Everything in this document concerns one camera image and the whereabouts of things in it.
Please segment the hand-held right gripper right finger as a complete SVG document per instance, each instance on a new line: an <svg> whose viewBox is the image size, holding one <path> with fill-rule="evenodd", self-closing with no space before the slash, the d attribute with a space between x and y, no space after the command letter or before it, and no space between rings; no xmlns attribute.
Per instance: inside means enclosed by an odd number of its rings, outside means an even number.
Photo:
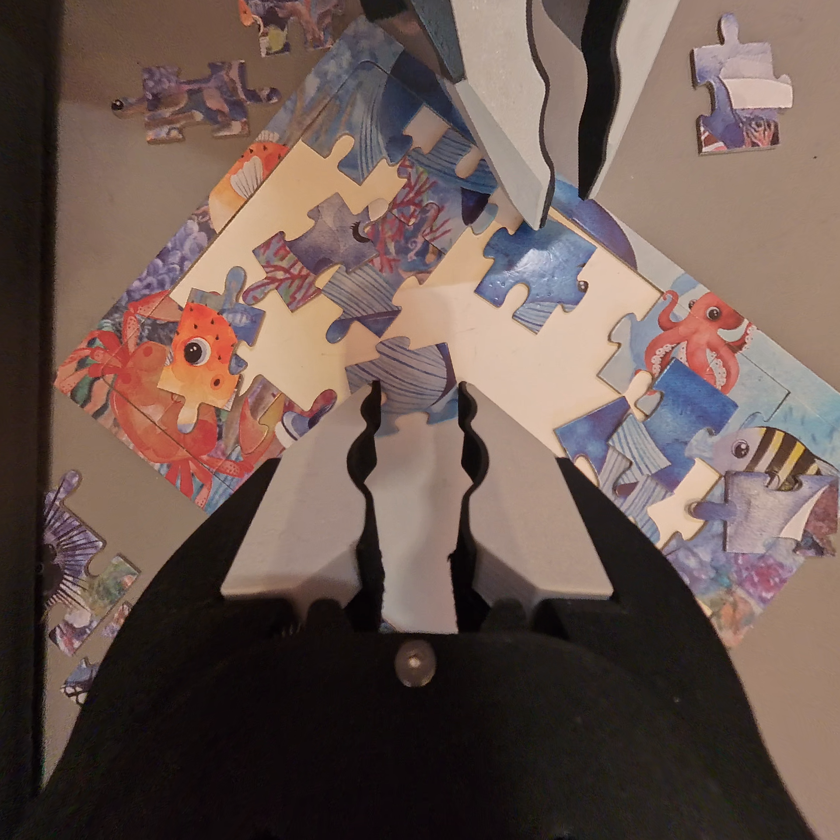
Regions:
<svg viewBox="0 0 840 840"><path fill-rule="evenodd" d="M461 466L471 478L460 509L451 580L458 630L480 629L498 601L530 617L554 597L613 593L558 459L475 386L458 386Z"/></svg>

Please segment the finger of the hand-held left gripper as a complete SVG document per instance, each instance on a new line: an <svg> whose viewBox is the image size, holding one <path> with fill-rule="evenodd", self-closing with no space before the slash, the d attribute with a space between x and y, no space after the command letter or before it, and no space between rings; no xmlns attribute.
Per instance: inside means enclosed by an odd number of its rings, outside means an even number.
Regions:
<svg viewBox="0 0 840 840"><path fill-rule="evenodd" d="M529 1L454 1L464 76L453 95L490 168L532 228L544 225L553 166L544 147L548 97Z"/></svg>
<svg viewBox="0 0 840 840"><path fill-rule="evenodd" d="M594 198L612 164L678 1L591 1L581 35L587 92L579 193Z"/></svg>

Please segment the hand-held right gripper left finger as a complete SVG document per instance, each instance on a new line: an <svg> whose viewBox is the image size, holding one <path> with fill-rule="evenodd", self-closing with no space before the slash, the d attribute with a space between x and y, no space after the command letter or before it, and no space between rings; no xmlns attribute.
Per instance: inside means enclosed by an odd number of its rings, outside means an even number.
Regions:
<svg viewBox="0 0 840 840"><path fill-rule="evenodd" d="M384 569L371 491L378 382L332 409L280 458L222 585L226 597L279 595L305 618L333 599L350 623L378 631Z"/></svg>

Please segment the grey blue red-striped puzzle piece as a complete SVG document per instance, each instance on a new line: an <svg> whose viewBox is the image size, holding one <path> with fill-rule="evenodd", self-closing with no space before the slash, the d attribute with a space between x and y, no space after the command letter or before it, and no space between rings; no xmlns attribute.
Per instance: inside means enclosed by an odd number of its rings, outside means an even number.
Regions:
<svg viewBox="0 0 840 840"><path fill-rule="evenodd" d="M789 76L777 77L767 42L742 43L735 14L718 24L720 44L692 50L696 87L711 91L712 111L697 121L701 154L769 148L780 141L779 112L793 104Z"/></svg>

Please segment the blue whale eye puzzle piece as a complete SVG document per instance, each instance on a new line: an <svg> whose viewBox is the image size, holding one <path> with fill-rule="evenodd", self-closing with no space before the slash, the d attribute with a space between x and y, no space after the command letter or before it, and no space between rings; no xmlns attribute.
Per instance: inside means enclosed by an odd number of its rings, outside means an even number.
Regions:
<svg viewBox="0 0 840 840"><path fill-rule="evenodd" d="M499 307L512 288L526 285L527 300L512 317L538 333L557 307L569 312L582 301L589 285L579 274L595 250L582 236L552 219L540 229L524 223L515 234L501 228L485 248L485 257L494 262L475 292Z"/></svg>

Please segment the orange pufferfish puzzle piece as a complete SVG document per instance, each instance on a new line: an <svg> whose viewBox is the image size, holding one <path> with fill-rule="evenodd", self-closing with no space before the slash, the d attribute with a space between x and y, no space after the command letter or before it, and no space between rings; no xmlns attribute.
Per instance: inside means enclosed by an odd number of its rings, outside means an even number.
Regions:
<svg viewBox="0 0 840 840"><path fill-rule="evenodd" d="M192 289L182 311L159 387L183 398L178 431L196 424L202 404L226 407L245 368L235 355L242 341L253 345L265 317L261 309L237 301L245 270L231 268L223 293Z"/></svg>

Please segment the pale striped whale puzzle piece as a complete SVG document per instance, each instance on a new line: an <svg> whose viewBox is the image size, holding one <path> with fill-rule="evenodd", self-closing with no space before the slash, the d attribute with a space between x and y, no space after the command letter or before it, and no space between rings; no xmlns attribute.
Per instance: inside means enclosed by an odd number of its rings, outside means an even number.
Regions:
<svg viewBox="0 0 840 840"><path fill-rule="evenodd" d="M446 343L408 348L408 338L379 342L373 360L345 368L350 390L378 381L385 396L378 436L397 433L396 419L410 413L426 413L429 424L457 417L458 393L455 370Z"/></svg>

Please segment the purple and navy puzzle piece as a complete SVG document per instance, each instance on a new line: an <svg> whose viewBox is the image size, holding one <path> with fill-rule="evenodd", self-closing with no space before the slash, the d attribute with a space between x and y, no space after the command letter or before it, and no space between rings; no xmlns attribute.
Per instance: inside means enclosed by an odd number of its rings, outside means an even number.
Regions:
<svg viewBox="0 0 840 840"><path fill-rule="evenodd" d="M781 490L776 477L760 472L726 473L723 500L693 505L695 518L723 523L723 549L764 553L776 539L792 539L797 553L834 556L838 526L838 479L798 476Z"/></svg>

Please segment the whale eyelash puzzle piece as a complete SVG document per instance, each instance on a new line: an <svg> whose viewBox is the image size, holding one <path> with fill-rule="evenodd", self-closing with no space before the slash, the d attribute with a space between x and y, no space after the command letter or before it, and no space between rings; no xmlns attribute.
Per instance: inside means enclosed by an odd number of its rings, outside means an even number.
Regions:
<svg viewBox="0 0 840 840"><path fill-rule="evenodd" d="M286 239L289 251L312 274L331 266L354 270L378 254L375 242L365 230L371 224L367 208L352 213L340 194L316 205L308 216L314 225L301 236Z"/></svg>

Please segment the red coral navy puzzle piece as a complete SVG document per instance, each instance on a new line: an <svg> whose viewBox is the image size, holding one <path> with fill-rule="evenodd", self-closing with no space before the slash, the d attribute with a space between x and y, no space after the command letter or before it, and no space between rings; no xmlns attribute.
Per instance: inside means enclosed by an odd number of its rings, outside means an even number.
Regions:
<svg viewBox="0 0 840 840"><path fill-rule="evenodd" d="M294 312L321 296L322 291L316 286L315 274L290 251L282 232L265 240L253 253L266 275L244 289L241 297L243 303L255 306L269 291L277 291L289 310Z"/></svg>

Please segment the pile of loose puzzle pieces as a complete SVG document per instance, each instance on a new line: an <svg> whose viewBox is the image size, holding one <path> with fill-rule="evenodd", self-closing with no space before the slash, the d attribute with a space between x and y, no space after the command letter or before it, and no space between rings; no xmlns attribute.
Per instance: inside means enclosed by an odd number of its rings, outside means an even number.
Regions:
<svg viewBox="0 0 840 840"><path fill-rule="evenodd" d="M46 492L44 502L40 566L43 618L47 619L54 606L66 608L48 638L69 657L98 627L109 640L117 636L132 609L123 597L140 575L120 554L102 572L89 571L91 559L105 542L66 505L69 494L80 483L80 473L68 470L58 486Z"/></svg>

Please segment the purple seahorse loose piece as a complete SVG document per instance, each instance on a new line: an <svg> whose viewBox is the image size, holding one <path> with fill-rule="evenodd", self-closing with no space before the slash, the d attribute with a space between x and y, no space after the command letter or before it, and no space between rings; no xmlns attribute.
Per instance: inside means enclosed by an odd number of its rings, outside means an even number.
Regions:
<svg viewBox="0 0 840 840"><path fill-rule="evenodd" d="M259 28L260 54L287 53L288 29L296 21L308 49L333 45L333 18L342 15L344 1L238 1L238 15L244 26ZM275 87L252 88L247 83L241 59L209 62L207 75L184 80L176 66L142 69L143 94L117 98L111 111L119 118L143 115L149 144L184 141L184 127L204 123L213 137L249 135L250 104L271 104L280 100Z"/></svg>

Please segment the black perforated pad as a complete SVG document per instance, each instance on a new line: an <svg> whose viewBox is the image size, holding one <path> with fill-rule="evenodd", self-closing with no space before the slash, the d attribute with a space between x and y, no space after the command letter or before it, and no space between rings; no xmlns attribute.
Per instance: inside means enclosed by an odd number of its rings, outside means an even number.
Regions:
<svg viewBox="0 0 840 840"><path fill-rule="evenodd" d="M38 776L61 2L1 3L2 810Z"/></svg>

